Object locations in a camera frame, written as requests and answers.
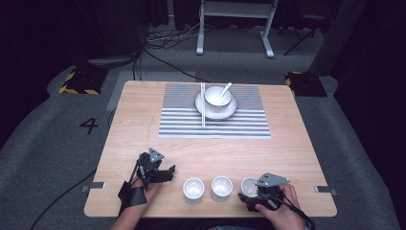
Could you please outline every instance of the small white cup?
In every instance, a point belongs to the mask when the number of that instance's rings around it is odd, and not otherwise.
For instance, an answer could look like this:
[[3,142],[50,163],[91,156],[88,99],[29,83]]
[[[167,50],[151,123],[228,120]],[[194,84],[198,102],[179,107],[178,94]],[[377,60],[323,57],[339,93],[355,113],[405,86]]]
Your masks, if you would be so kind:
[[216,177],[212,182],[212,198],[217,202],[226,201],[232,190],[233,183],[224,175]]
[[247,177],[241,182],[241,193],[248,197],[257,197],[257,185],[255,184],[257,180],[252,177]]
[[204,184],[198,178],[190,178],[183,184],[183,194],[189,204],[198,204],[203,199]]

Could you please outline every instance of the wooden table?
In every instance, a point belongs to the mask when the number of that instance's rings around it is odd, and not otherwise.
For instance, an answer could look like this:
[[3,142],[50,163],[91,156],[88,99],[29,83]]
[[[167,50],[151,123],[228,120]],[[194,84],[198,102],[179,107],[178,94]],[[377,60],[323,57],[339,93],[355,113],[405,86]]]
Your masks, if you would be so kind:
[[[118,215],[121,202],[117,194],[129,179],[139,154],[148,148],[166,156],[160,170],[176,165],[176,171],[172,181],[163,184],[144,217],[260,217],[247,211],[237,193],[243,178],[259,178],[266,172],[291,180],[308,216],[336,215],[331,194],[314,192],[314,186],[327,183],[287,86],[256,85],[272,139],[182,139],[158,137],[167,83],[171,82],[125,84],[94,178],[94,182],[105,182],[105,188],[90,191],[84,207],[88,217]],[[228,176],[234,185],[231,197],[223,203],[215,202],[210,195],[212,180],[218,175]],[[197,205],[186,203],[183,197],[183,184],[191,177],[205,184],[203,201]]]

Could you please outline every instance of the chopsticks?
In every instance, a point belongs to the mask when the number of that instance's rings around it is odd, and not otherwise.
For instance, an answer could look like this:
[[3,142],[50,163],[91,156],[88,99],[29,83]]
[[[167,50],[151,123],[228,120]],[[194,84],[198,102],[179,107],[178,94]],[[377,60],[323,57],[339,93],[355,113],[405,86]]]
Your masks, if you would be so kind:
[[206,93],[206,83],[200,83],[200,99],[202,103],[202,126],[206,126],[206,103],[204,95]]

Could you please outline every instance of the cable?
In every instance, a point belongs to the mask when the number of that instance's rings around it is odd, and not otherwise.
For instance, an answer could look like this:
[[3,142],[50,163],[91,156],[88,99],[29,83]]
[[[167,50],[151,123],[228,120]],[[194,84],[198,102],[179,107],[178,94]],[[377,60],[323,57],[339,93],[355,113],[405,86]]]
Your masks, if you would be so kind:
[[195,76],[193,76],[193,75],[190,75],[190,74],[184,72],[183,70],[179,69],[178,67],[176,67],[176,66],[174,66],[174,65],[172,65],[172,64],[170,64],[170,63],[168,63],[168,62],[166,62],[166,61],[164,61],[164,60],[161,60],[161,59],[157,58],[156,56],[154,56],[153,54],[151,54],[146,48],[144,48],[144,51],[145,51],[147,54],[149,54],[150,56],[152,56],[153,58],[155,58],[155,59],[157,59],[157,60],[159,60],[159,61],[161,61],[161,62],[164,62],[165,64],[167,64],[167,65],[169,65],[169,66],[171,66],[171,67],[177,69],[178,71],[180,71],[180,72],[181,72],[182,74],[184,74],[184,75],[187,75],[187,76],[189,76],[189,77],[191,77],[191,78],[194,78],[194,79],[196,79],[196,80],[200,80],[200,81],[204,81],[204,82],[209,82],[208,80],[200,79],[200,78],[198,78],[198,77],[195,77]]
[[141,71],[141,56],[139,57],[140,60],[140,70],[137,72],[138,77],[140,77],[140,81],[143,80],[143,72]]
[[[198,25],[200,25],[200,23],[197,23],[196,25],[194,25],[193,27],[191,27],[190,29],[188,29],[185,32],[180,32],[177,34],[171,34],[174,30],[169,31],[169,33],[165,36],[156,36],[156,33],[158,34],[162,34],[161,32],[155,32],[155,33],[151,33],[149,34],[147,37],[154,35],[154,38],[150,38],[147,39],[147,47],[151,48],[151,49],[169,49],[172,48],[176,45],[178,45],[181,41],[186,41],[188,39],[190,39],[193,36],[197,36],[197,30],[195,29]],[[156,42],[156,41],[163,41],[162,45],[154,45],[152,44],[152,42]],[[170,42],[175,42],[175,44],[170,45],[169,47],[166,47],[167,44],[169,44]]]
[[36,224],[39,222],[39,220],[42,218],[42,216],[45,215],[45,213],[55,204],[57,203],[61,198],[63,198],[63,196],[67,195],[69,192],[71,192],[73,189],[75,189],[79,184],[81,184],[83,181],[85,181],[86,179],[88,179],[90,176],[92,176],[92,174],[96,173],[96,170],[93,170],[91,173],[89,173],[88,175],[86,175],[80,182],[76,183],[74,186],[72,186],[71,188],[69,188],[68,190],[66,190],[63,194],[61,194],[58,198],[56,198],[50,205],[48,205],[48,207],[38,216],[38,218],[36,218],[36,220],[34,221],[33,225],[31,225],[30,230],[33,230],[36,226]]
[[101,44],[102,44],[107,50],[109,50],[109,51],[112,52],[113,54],[116,54],[116,55],[124,55],[124,56],[128,56],[128,55],[131,56],[132,54],[134,54],[134,53],[137,52],[137,51],[135,51],[135,52],[130,53],[130,54],[121,54],[121,53],[119,53],[119,52],[117,52],[117,51],[111,49],[107,44],[104,43],[104,41],[101,39],[101,37],[99,36],[99,34],[96,32],[95,27],[94,27],[93,24],[91,23],[89,17],[87,17],[86,12],[85,12],[84,9],[81,7],[79,1],[78,1],[78,0],[75,0],[75,2],[77,3],[78,7],[80,8],[80,11],[81,11],[81,13],[83,14],[84,18],[86,19],[87,23],[88,23],[89,26],[92,28],[92,30],[93,30],[95,36],[98,38],[98,40],[101,42]]
[[132,62],[132,79],[135,80],[135,61],[137,61],[137,59],[134,59],[134,61]]
[[137,181],[137,180],[139,180],[140,178],[138,177],[137,179],[135,179],[132,183],[131,183],[131,186],[133,186],[134,184],[135,184],[135,182]]
[[129,177],[128,183],[131,183],[132,179],[134,178],[135,172],[137,172],[139,167],[138,160],[135,163],[134,170],[132,171],[131,177]]
[[91,64],[100,69],[114,69],[114,68],[118,68],[118,67],[127,65],[128,63],[135,60],[136,58],[137,58],[137,56],[131,56],[127,60],[121,60],[121,61],[110,62],[110,63],[102,63],[102,64],[98,64],[98,63],[91,63]]
[[310,229],[311,230],[315,230],[316,229],[316,225],[314,224],[314,221],[310,218],[310,217],[308,217],[302,210],[300,210],[299,208],[297,208],[295,205],[293,205],[293,203],[286,197],[286,195],[283,195],[283,197],[285,198],[285,199],[287,199],[287,201],[289,202],[289,203],[287,203],[287,202],[285,202],[285,201],[283,201],[283,200],[281,200],[281,199],[279,199],[279,198],[277,198],[277,197],[274,197],[274,196],[269,196],[270,198],[272,198],[272,199],[274,199],[274,200],[276,200],[276,201],[278,201],[278,202],[280,202],[281,204],[283,204],[283,205],[285,205],[285,206],[287,206],[290,210],[292,210],[294,213],[296,213],[297,215],[299,215],[302,219],[304,219],[305,220],[305,226],[308,226],[308,224],[310,224]]
[[116,109],[117,109],[117,107],[115,107],[115,108],[113,109],[113,111],[110,112],[110,116],[108,116],[108,121],[107,121],[108,127],[111,127],[111,124],[110,124],[111,115],[113,115],[113,113],[116,111]]

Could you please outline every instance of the spoon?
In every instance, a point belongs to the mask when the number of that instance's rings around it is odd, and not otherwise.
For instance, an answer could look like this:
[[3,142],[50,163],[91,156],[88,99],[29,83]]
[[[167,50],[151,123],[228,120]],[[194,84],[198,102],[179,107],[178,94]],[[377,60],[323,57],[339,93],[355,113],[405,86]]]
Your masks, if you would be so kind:
[[233,85],[231,82],[229,82],[223,89],[223,91],[221,91],[220,93],[220,97],[224,97],[224,94],[226,94],[227,90],[231,87],[231,85]]

